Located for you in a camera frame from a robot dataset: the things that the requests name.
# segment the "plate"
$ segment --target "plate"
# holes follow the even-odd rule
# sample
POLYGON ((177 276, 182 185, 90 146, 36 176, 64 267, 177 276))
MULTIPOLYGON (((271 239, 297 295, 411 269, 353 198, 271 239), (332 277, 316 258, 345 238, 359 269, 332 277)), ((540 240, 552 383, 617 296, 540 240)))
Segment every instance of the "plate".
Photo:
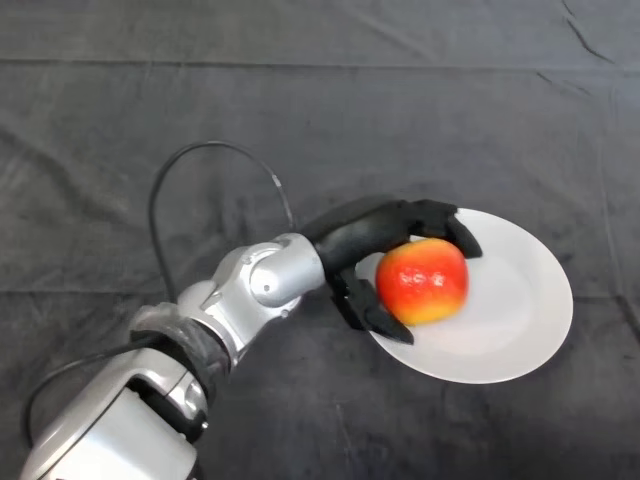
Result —
MULTIPOLYGON (((410 327, 414 345, 371 335, 400 362, 443 380, 479 384, 525 375, 549 360, 569 333, 569 280, 549 249, 519 226, 477 210, 459 209, 456 216, 483 250, 482 258, 467 260, 464 307, 440 322, 410 327)), ((356 267, 374 287, 382 256, 356 267)))

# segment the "apple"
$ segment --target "apple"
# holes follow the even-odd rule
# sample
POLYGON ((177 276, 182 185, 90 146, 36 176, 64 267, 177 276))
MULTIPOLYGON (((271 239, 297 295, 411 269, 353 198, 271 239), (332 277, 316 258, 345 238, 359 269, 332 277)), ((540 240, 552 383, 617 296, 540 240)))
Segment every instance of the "apple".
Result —
POLYGON ((469 291, 462 252, 437 238, 406 243, 387 253, 376 272, 378 296, 405 325, 418 325, 454 314, 469 291))

